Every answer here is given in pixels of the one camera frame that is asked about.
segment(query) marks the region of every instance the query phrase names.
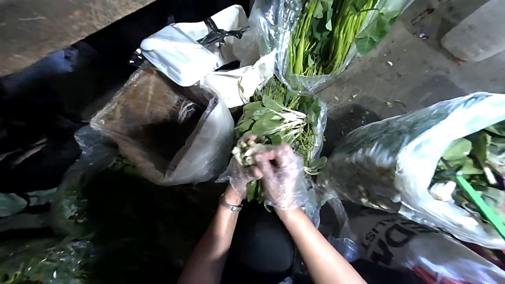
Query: wrist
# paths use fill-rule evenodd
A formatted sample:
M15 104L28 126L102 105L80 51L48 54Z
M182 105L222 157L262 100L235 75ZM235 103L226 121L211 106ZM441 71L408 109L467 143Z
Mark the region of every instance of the wrist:
M242 203L242 197L229 185L224 191L224 201L229 205L237 206Z
M291 221L296 221L297 219L300 218L300 214L305 216L305 213L300 207L294 208L294 209L275 209L275 212L277 213L277 216L279 216L279 219L283 223L291 222Z

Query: black lettering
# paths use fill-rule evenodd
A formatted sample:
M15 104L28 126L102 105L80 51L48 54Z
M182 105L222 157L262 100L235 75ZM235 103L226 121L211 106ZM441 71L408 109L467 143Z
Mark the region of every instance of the black lettering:
M405 238L401 241L396 241L396 240L393 240L391 238L391 234L393 233L393 231L397 231L401 234L403 234L405 236ZM405 245L406 243L408 243L413 236L415 236L416 233L411 231L411 230L408 230L398 224L394 224L393 226L389 227L386 232L384 233L384 237L386 238L386 242L389 246L392 246L394 248L399 248L399 247L402 247L403 245Z
M369 242L373 242L375 239L375 234L373 232L368 232L368 234L365 235L365 239Z
M393 254L389 251L389 248L387 247L386 243L383 240L379 240L377 242L377 246L380 249L382 249L382 254L378 252L372 252L370 260L373 263L382 262L385 265L391 265L391 261L393 260Z
M363 248L365 248L365 252L367 252L368 249L370 248L370 244L368 244L368 246L367 246L367 245L365 245L365 243L361 243L361 245L363 246Z

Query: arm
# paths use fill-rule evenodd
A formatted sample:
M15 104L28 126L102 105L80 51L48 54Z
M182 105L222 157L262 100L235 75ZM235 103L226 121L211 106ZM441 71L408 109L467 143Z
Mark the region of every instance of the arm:
M366 283L301 209L276 212L298 247L314 283Z
M366 283L298 207L302 161L287 144L255 154L265 196L293 238L316 284Z
M224 193L226 203L239 205L242 198L228 186ZM181 276L179 284L220 283L238 212L219 205L209 228L196 245Z

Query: green leaf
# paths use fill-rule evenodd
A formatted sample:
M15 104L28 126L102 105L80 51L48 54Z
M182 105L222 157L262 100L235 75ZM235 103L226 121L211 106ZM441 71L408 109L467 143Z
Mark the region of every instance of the green leaf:
M377 18L371 21L356 37L355 43L358 52L363 55L371 51L388 33L399 14L400 11L380 13Z
M321 157L319 159L312 159L309 162L309 167L312 169L316 169L316 170L321 169L326 165L327 161L328 161L328 159L326 157Z
M368 3L369 0L354 0L350 5L352 12L357 13L363 9L363 7Z
M313 15L316 19L321 19L323 17L323 5L321 5L320 1L317 2Z
M317 117L316 117L316 114L314 113L314 111L312 109L309 109L309 111L307 112L307 123L310 123L314 126L317 125Z
M270 137L273 145L278 145L282 143L282 137L279 134L274 134Z
M248 103L244 105L243 111L245 116L251 116L254 111L263 107L261 102Z
M468 157L463 167L458 171L461 175L469 175L469 174L481 174L484 173L483 170L474 166L474 161Z
M240 81L237 81L237 86L238 86L238 89L239 89L241 92L244 92L244 87L242 87L242 85L240 85Z
M481 164L485 163L491 145L491 135L486 134L484 131L478 131L468 135L467 139L472 142L472 154Z
M256 135L274 134L284 123L278 120L259 120L252 126L252 133Z
M326 11L326 22L331 21L332 17L333 17L333 9L328 8L328 10Z
M278 120L280 119L281 117L280 116L277 116L275 114L275 112L271 111L270 109L266 109L268 111L265 111L261 114L253 114L252 115L252 119L258 121L258 120L271 120L271 119L274 119L276 118L275 120Z
M377 42L370 37L363 37L357 38L355 44L358 52L364 55L370 52L377 45Z
M472 150L472 143L464 138L452 141L442 155L442 158L452 161L466 157Z
M279 105L276 101L274 101L271 97L269 96L263 96L263 105L266 108L272 109L274 111L280 112L284 110L284 108Z
M251 124L254 123L254 120L252 119L246 119L246 120L242 120L241 122L239 122L238 126L235 127L235 130L238 130L240 132L245 132L245 131L248 131Z
M247 184L247 201L251 202L251 200L254 199L255 193L256 193L256 184L258 183L257 180L253 180L250 183Z
M326 26L325 26L328 30L331 30L332 28L332 25L331 25L331 19L328 20L328 22L326 23Z
M499 122L492 126L486 128L487 131L490 131L496 135L505 136L505 123Z
M309 67L314 66L314 60L312 60L312 56L309 54Z
M311 105L312 111L316 114L316 120L319 118L321 114L321 107L319 106L319 99L315 98Z

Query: green handle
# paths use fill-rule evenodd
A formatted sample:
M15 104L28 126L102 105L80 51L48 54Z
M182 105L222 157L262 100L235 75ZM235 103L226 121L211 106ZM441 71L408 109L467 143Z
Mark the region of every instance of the green handle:
M493 212L493 210L484 202L478 192L460 175L456 174L456 183L468 193L470 199L479 207L482 214L496 228L500 236L505 240L505 225L503 221Z

